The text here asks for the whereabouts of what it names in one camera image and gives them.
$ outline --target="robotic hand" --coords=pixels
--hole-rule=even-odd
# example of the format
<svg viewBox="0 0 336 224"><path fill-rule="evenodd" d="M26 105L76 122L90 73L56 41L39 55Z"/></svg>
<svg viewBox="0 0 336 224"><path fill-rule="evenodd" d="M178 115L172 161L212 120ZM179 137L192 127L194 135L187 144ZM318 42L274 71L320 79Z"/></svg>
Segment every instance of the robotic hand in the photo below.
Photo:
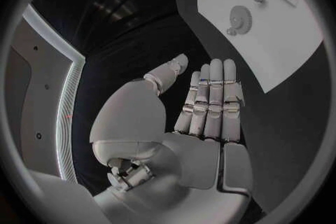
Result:
<svg viewBox="0 0 336 224"><path fill-rule="evenodd" d="M193 73L175 130L164 133L166 114L158 96L187 64L181 54L125 84L91 129L96 158L111 167L109 193L136 212L156 208L160 217L162 210L171 217L173 205L188 211L208 197L220 214L229 193L245 197L239 206L249 200L252 171L246 148L238 144L244 98L234 61L214 59Z"/></svg>

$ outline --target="white panel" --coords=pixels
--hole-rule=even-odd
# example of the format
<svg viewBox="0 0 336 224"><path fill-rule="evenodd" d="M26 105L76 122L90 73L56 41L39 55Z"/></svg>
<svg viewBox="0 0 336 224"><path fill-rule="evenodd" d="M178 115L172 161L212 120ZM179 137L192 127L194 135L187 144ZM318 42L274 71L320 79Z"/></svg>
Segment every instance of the white panel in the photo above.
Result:
<svg viewBox="0 0 336 224"><path fill-rule="evenodd" d="M253 25L245 35L230 36L230 11L237 5L251 11ZM267 0L264 6L253 0L198 0L198 11L229 39L264 92L296 72L323 39L304 0Z"/></svg>

